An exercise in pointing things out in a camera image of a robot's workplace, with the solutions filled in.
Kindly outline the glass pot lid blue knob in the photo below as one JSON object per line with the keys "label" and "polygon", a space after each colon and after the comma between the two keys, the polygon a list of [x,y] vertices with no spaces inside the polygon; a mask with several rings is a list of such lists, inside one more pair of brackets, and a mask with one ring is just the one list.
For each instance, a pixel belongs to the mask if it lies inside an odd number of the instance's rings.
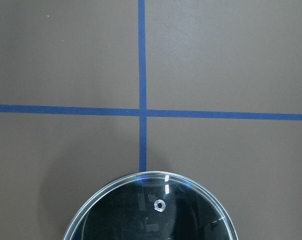
{"label": "glass pot lid blue knob", "polygon": [[206,188],[175,173],[120,177],[79,209],[65,240],[236,240],[227,211]]}

